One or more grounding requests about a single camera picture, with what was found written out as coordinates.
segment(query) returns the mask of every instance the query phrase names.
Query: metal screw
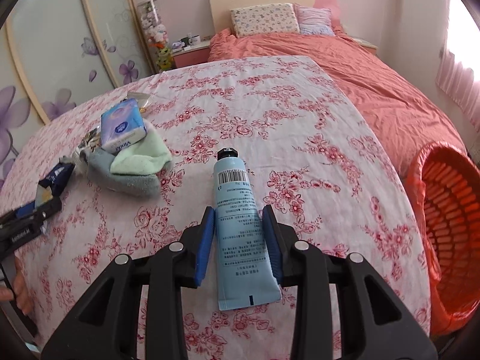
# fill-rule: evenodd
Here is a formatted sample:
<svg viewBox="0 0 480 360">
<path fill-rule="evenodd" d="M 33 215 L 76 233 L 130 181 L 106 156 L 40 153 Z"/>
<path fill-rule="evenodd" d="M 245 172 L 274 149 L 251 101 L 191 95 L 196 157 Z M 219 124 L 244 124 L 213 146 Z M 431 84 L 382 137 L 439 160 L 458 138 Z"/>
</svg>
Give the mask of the metal screw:
<svg viewBox="0 0 480 360">
<path fill-rule="evenodd" d="M 169 245 L 169 249 L 171 251 L 182 251 L 183 250 L 183 244 L 181 242 L 174 242 Z"/>
<path fill-rule="evenodd" d="M 115 257 L 115 262 L 120 266 L 128 263 L 128 254 L 119 254 L 117 257 Z"/>
<path fill-rule="evenodd" d="M 352 262 L 357 264 L 363 262 L 363 256 L 360 253 L 352 253 L 349 258 Z"/>
<path fill-rule="evenodd" d="M 295 243 L 295 248 L 300 251 L 305 251 L 308 249 L 308 243 L 306 243 L 305 241 L 297 241 Z"/>
</svg>

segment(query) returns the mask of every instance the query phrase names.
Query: mug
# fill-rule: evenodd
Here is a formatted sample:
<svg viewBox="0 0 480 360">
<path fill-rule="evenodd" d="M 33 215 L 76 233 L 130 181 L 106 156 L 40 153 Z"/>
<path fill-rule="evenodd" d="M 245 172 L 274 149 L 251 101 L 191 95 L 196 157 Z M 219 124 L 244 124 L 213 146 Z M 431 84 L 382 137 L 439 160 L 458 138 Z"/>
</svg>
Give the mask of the mug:
<svg viewBox="0 0 480 360">
<path fill-rule="evenodd" d="M 200 36 L 199 35 L 192 36 L 190 38 L 190 44 L 192 46 L 198 46 L 200 44 Z"/>
<path fill-rule="evenodd" d="M 190 45 L 190 41 L 191 41 L 191 39 L 188 36 L 180 39 L 180 42 L 183 42 L 185 44 L 185 46 Z"/>
</svg>

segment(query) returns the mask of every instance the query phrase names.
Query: human hand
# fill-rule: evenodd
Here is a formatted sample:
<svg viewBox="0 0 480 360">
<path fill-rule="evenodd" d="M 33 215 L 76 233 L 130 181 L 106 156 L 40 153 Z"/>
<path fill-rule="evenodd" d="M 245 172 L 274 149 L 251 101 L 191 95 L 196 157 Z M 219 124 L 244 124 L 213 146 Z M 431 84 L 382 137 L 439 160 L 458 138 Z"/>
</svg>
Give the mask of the human hand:
<svg viewBox="0 0 480 360">
<path fill-rule="evenodd" d="M 17 307 L 22 310 L 24 315 L 30 313 L 33 309 L 33 302 L 28 295 L 25 278 L 22 273 L 22 264 L 20 260 L 15 257 L 15 268 L 17 269 L 17 275 L 13 280 L 13 291 L 16 295 Z M 14 300 L 14 293 L 5 287 L 0 287 L 0 302 Z"/>
</svg>

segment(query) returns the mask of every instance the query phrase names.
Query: orange laundry basket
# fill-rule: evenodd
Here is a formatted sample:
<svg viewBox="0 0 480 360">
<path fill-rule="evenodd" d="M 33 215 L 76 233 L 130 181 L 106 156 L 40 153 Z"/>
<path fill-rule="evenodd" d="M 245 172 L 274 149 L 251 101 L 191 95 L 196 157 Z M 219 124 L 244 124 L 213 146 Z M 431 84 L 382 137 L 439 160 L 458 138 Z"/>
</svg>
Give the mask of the orange laundry basket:
<svg viewBox="0 0 480 360">
<path fill-rule="evenodd" d="M 480 300 L 480 172 L 446 142 L 425 145 L 405 189 L 425 249 L 432 335 L 463 327 Z"/>
</svg>

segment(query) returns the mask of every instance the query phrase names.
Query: black tube cap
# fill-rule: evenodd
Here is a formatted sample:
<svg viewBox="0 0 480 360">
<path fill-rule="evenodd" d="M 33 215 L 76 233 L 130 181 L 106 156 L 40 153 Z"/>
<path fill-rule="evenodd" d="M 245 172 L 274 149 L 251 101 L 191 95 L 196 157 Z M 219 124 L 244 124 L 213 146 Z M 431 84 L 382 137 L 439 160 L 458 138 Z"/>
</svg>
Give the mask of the black tube cap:
<svg viewBox="0 0 480 360">
<path fill-rule="evenodd" d="M 225 147 L 217 153 L 217 161 L 226 157 L 238 157 L 239 153 L 232 147 Z"/>
</svg>

